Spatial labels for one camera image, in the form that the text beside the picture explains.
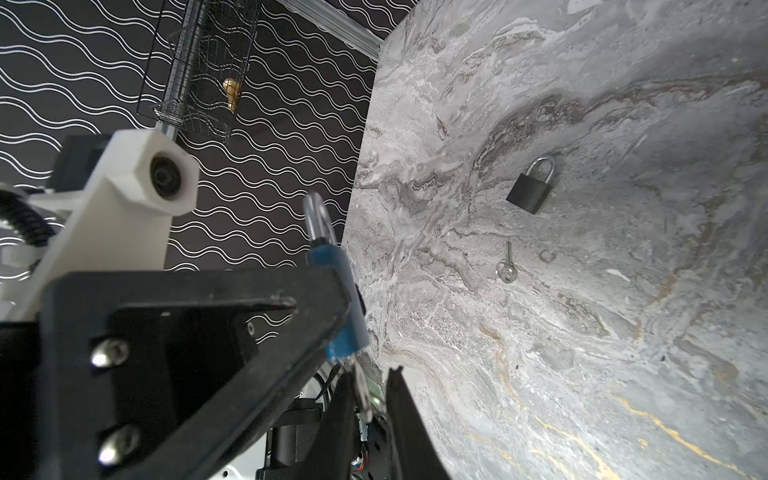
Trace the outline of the silver key with ring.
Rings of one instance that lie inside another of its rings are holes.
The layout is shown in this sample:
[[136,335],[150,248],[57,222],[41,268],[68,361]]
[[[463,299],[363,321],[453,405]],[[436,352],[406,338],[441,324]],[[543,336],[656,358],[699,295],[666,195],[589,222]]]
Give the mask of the silver key with ring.
[[373,421],[376,415],[386,412],[384,396],[380,388],[372,383],[357,356],[352,357],[352,369],[355,377],[355,392],[360,418],[366,424]]

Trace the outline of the blue padlock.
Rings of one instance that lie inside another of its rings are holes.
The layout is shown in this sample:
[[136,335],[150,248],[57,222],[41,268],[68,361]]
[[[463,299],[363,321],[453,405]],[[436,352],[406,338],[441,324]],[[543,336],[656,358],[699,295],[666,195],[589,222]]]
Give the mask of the blue padlock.
[[342,327],[329,342],[327,356],[329,360],[351,360],[370,344],[362,294],[350,259],[339,245],[322,196],[318,192],[309,191],[303,199],[303,210],[311,245],[307,263],[313,267],[323,267],[330,273],[332,283],[346,305]]

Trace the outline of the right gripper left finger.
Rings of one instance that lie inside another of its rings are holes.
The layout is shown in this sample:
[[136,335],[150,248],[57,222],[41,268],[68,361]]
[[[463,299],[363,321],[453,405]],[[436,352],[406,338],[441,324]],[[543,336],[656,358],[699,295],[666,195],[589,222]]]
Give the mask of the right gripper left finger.
[[354,376],[344,373],[336,384],[312,447],[297,467],[295,479],[350,478],[351,463],[356,457],[354,438],[358,434],[355,405]]

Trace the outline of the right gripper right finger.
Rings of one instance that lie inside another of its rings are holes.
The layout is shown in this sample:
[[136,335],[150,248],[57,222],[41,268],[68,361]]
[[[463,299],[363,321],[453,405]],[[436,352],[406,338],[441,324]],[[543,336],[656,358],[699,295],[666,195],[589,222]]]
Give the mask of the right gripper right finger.
[[385,388],[393,479],[449,479],[403,376],[390,369]]

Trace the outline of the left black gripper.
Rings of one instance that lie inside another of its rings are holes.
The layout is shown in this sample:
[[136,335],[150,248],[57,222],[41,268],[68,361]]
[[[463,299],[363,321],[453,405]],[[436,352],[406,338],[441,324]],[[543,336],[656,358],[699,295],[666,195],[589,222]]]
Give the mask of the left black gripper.
[[346,305],[323,267],[78,272],[44,291],[35,479],[206,479],[323,363]]

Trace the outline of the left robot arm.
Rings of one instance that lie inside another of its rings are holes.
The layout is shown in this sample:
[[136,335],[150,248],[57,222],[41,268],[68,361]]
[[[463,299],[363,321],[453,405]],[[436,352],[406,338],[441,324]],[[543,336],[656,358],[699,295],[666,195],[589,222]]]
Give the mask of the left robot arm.
[[359,294],[329,267],[72,273],[1,326],[5,479],[207,479],[263,441],[258,478],[348,476],[351,380],[303,399]]

